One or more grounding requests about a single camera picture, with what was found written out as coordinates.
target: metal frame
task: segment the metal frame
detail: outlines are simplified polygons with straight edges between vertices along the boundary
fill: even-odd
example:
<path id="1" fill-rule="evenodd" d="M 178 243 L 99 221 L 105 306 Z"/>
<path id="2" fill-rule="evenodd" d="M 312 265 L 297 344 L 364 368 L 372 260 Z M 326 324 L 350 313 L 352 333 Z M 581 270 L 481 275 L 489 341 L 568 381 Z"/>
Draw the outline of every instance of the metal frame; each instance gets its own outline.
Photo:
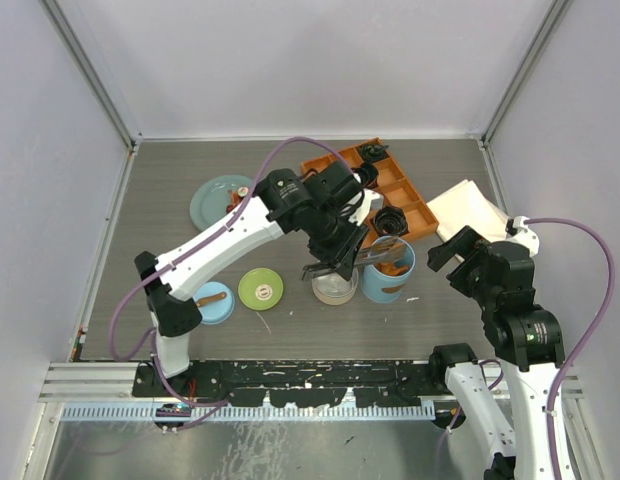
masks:
<path id="1" fill-rule="evenodd" d="M 142 134 L 135 125 L 131 112 L 128 111 L 129 109 L 126 109 L 126 115 L 122 115 L 120 109 L 117 108 L 112 98 L 114 88 L 113 82 L 109 82 L 108 88 L 106 88 L 103 79 L 99 76 L 99 74 L 97 74 L 94 67 L 94 59 L 88 56 L 86 48 L 84 48 L 84 45 L 79 40 L 79 37 L 75 32 L 75 29 L 68 21 L 67 14 L 72 13 L 73 24 L 77 23 L 78 10 L 75 8 L 71 9 L 71 12 L 66 12 L 59 5 L 58 0 L 39 0 L 39 2 L 57 29 L 57 32 L 68 48 L 70 55 L 76 62 L 77 67 L 88 82 L 88 85 L 96 95 L 108 118 L 119 132 L 121 139 L 128 147 L 134 148 L 141 141 Z M 123 97 L 121 95 L 117 96 L 120 97 L 120 101 L 118 103 L 121 104 Z"/>
<path id="2" fill-rule="evenodd" d="M 78 12 L 64 11 L 59 5 L 59 0 L 39 1 L 57 28 L 70 54 L 76 61 L 97 99 L 102 104 L 108 117 L 121 135 L 122 140 L 131 148 L 128 161 L 121 173 L 109 223 L 104 231 L 99 247 L 99 255 L 95 261 L 90 285 L 86 291 L 84 307 L 79 317 L 79 324 L 85 326 L 92 312 L 97 289 L 103 273 L 103 267 L 105 265 L 105 259 L 132 169 L 133 160 L 143 137 L 142 134 L 138 132 L 138 128 L 135 125 L 131 113 L 126 112 L 127 115 L 121 115 L 121 112 L 118 110 L 112 98 L 112 85 L 108 84 L 110 89 L 110 91 L 108 91 L 103 79 L 99 77 L 95 70 L 94 59 L 88 57 L 87 49 L 85 48 L 86 45 L 82 45 L 82 42 L 71 27 L 68 21 L 68 15 L 72 16 L 73 24 L 75 24 L 75 20 L 77 20 L 75 17 L 77 17 Z M 497 205 L 506 212 L 508 211 L 507 199 L 502 181 L 499 177 L 491 142 L 503 119 L 519 95 L 526 79 L 529 77 L 542 55 L 551 34 L 556 30 L 556 27 L 571 3 L 572 0 L 553 1 L 523 61 L 502 97 L 485 134 L 478 140 L 479 148 L 486 162 L 490 182 L 495 192 Z M 326 139 L 335 140 L 340 138 L 329 137 Z M 60 419 L 66 408 L 71 407 L 72 404 L 76 404 L 77 402 L 91 402 L 96 405 L 98 402 L 107 402 L 113 407 L 116 407 L 123 404 L 129 405 L 130 402 L 141 405 L 143 402 L 148 403 L 149 400 L 158 402 L 174 401 L 174 399 L 171 398 L 133 399 L 131 397 L 131 392 L 136 368 L 136 363 L 122 364 L 104 362 L 52 364 L 41 391 L 39 399 L 41 405 L 40 421 L 34 433 L 32 446 L 24 466 L 23 479 L 34 480 L 44 477 L 48 460 L 53 453 L 54 440 L 59 428 Z M 488 382 L 496 379 L 497 375 L 497 367 L 486 368 L 486 378 Z M 575 376 L 569 376 L 566 379 L 563 385 L 563 392 L 566 428 L 571 445 L 575 451 L 576 463 L 579 467 L 579 471 L 582 472 L 584 478 L 603 480 L 604 476 L 601 463 L 597 456 L 594 442 L 589 434 L 585 417 L 582 413 L 581 403 L 583 401 L 583 392 Z M 509 399 L 507 383 L 502 383 L 498 389 L 493 391 L 493 395 L 497 399 Z M 449 404 L 456 400 L 452 395 L 424 396 L 422 399 L 424 401 L 434 401 L 439 405 Z"/>
<path id="3" fill-rule="evenodd" d="M 138 363 L 55 363 L 51 364 L 46 376 L 39 402 L 42 406 L 39 426 L 32 443 L 30 454 L 24 468 L 24 480 L 43 478 L 50 456 L 53 454 L 54 439 L 61 421 L 83 421 L 94 418 L 98 407 L 103 407 L 110 421 L 129 421 L 122 417 L 125 409 L 130 411 L 147 410 L 153 403 L 171 403 L 175 399 L 165 398 L 133 398 L 132 386 Z M 493 382 L 499 375 L 499 367 L 486 366 L 486 381 Z M 603 480 L 601 465 L 594 447 L 594 443 L 588 433 L 584 416 L 581 412 L 580 402 L 583 400 L 583 391 L 577 377 L 570 374 L 562 387 L 564 408 L 566 414 L 566 427 L 571 445 L 577 457 L 579 471 L 584 478 L 591 480 Z M 507 382 L 502 382 L 499 388 L 492 394 L 497 400 L 508 400 L 509 389 Z M 332 415 L 332 419 L 366 419 L 383 420 L 403 418 L 428 420 L 436 410 L 436 405 L 446 405 L 455 402 L 452 395 L 423 396 L 424 410 L 413 409 L 410 411 L 387 411 L 392 409 L 369 409 L 366 412 L 356 411 L 350 405 L 344 405 L 342 412 Z M 83 414 L 77 417 L 77 408 L 85 409 Z M 237 419 L 250 420 L 245 409 L 231 407 L 223 416 L 216 421 Z M 275 412 L 264 414 L 258 419 L 272 419 L 280 421 L 285 418 L 293 421 L 303 421 L 320 417 L 317 412 L 290 409 L 287 412 Z M 140 415 L 143 419 L 152 419 L 147 414 Z"/>
<path id="4" fill-rule="evenodd" d="M 528 79 L 530 74 L 532 73 L 535 65 L 537 64 L 539 58 L 543 54 L 543 51 L 550 40 L 552 34 L 556 31 L 559 23 L 563 19 L 566 11 L 572 4 L 573 0 L 553 0 L 552 5 L 548 9 L 546 16 L 541 22 L 541 26 L 537 33 L 535 34 L 532 43 L 528 47 L 526 54 L 519 65 L 514 77 L 510 81 L 506 92 L 501 98 L 501 102 L 499 102 L 499 106 L 492 116 L 492 120 L 488 124 L 488 128 L 486 129 L 486 133 L 481 137 L 481 142 L 485 145 L 490 145 L 492 140 L 494 139 L 495 133 L 499 129 L 501 122 L 507 115 L 510 107 L 516 100 L 521 88 L 523 87 L 525 81 Z"/>
<path id="5" fill-rule="evenodd" d="M 366 141 L 374 137 L 384 140 L 478 140 L 480 134 L 476 133 L 416 133 L 416 134 L 393 134 L 393 133 L 366 133 L 358 132 L 347 135 L 311 135 L 315 140 L 322 142 L 340 141 Z M 152 137 L 144 139 L 148 143 L 201 143 L 201 142 L 280 142 L 287 140 L 290 135 L 228 135 L 209 137 Z"/>
<path id="6" fill-rule="evenodd" d="M 97 247 L 97 258 L 92 265 L 88 286 L 84 293 L 83 302 L 81 304 L 81 311 L 79 312 L 77 323 L 75 324 L 75 329 L 72 332 L 73 335 L 75 335 L 79 331 L 79 328 L 86 328 L 90 323 L 92 309 L 94 308 L 94 302 L 97 298 L 97 292 L 99 291 L 99 285 L 101 283 L 101 277 L 103 276 L 103 270 L 105 268 L 106 260 L 108 258 L 108 252 L 110 251 L 110 245 L 112 243 L 112 238 L 114 237 L 114 231 L 119 220 L 119 215 L 121 214 L 123 198 L 125 197 L 126 190 L 128 189 L 128 181 L 130 180 L 130 174 L 132 173 L 132 166 L 134 165 L 134 160 L 137 157 L 138 152 L 139 145 L 137 144 L 131 148 L 130 152 L 128 153 L 128 158 L 126 159 L 126 162 L 121 169 L 117 189 L 115 191 L 112 205 L 110 206 L 109 215 L 106 220 L 106 228 L 103 231 L 99 246 Z M 71 356 L 72 349 L 70 349 L 70 351 L 68 352 L 67 360 L 70 360 Z"/>

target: green lid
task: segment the green lid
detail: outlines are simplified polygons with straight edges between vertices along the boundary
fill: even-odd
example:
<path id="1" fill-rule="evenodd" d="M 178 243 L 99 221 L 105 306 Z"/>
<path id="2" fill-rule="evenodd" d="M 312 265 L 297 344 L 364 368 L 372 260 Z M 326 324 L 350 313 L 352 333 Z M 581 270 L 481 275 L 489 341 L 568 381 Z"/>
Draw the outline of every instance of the green lid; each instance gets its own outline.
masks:
<path id="1" fill-rule="evenodd" d="M 246 273 L 239 282 L 239 298 L 252 310 L 274 307 L 283 296 L 283 280 L 269 268 L 255 268 Z"/>

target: teal plate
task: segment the teal plate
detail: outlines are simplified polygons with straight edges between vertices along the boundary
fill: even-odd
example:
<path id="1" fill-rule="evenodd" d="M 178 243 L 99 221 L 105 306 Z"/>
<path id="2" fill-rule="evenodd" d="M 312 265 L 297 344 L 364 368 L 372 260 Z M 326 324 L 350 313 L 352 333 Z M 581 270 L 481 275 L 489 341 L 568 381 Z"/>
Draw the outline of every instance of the teal plate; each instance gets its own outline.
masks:
<path id="1" fill-rule="evenodd" d="M 221 175 L 197 190 L 190 202 L 190 218 L 202 232 L 226 216 L 230 204 L 228 190 L 250 187 L 252 180 L 243 175 Z"/>

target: brown food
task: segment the brown food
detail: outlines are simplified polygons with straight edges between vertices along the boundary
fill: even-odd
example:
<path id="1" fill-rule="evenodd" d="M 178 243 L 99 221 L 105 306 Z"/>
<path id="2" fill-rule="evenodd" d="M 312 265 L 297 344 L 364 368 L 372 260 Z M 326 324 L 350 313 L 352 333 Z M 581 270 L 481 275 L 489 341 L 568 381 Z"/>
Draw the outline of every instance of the brown food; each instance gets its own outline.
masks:
<path id="1" fill-rule="evenodd" d="M 231 189 L 228 189 L 228 195 L 230 196 L 230 203 L 226 207 L 226 213 L 230 213 L 234 208 L 241 203 L 244 197 L 239 196 L 239 190 L 233 192 Z"/>
<path id="2" fill-rule="evenodd" d="M 381 273 L 383 273 L 384 275 L 388 275 L 389 277 L 398 277 L 399 275 L 403 275 L 408 270 L 410 270 L 410 265 L 397 267 L 392 262 L 377 263 L 375 267 L 377 267 L 377 270 L 379 270 Z"/>

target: blue cup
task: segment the blue cup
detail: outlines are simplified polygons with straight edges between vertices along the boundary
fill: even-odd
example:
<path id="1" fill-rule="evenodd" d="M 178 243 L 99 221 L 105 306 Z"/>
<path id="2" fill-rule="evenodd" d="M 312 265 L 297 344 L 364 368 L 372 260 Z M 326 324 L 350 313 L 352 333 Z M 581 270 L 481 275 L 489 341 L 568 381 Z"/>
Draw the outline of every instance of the blue cup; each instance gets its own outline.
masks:
<path id="1" fill-rule="evenodd" d="M 384 238 L 388 237 L 381 237 L 374 243 L 377 243 Z M 417 260 L 417 257 L 414 254 L 414 250 L 412 250 L 412 247 L 408 245 L 407 242 L 401 239 L 399 239 L 399 241 L 405 243 L 406 253 L 400 260 L 394 262 L 394 264 L 397 267 L 409 265 L 410 270 L 408 270 L 403 275 L 391 277 L 389 275 L 381 273 L 374 265 L 368 265 L 363 269 L 363 281 L 361 288 L 366 297 L 368 297 L 373 302 L 394 302 L 401 295 L 403 285 L 405 285 L 405 283 L 408 281 L 408 277 L 414 270 L 414 266 Z"/>

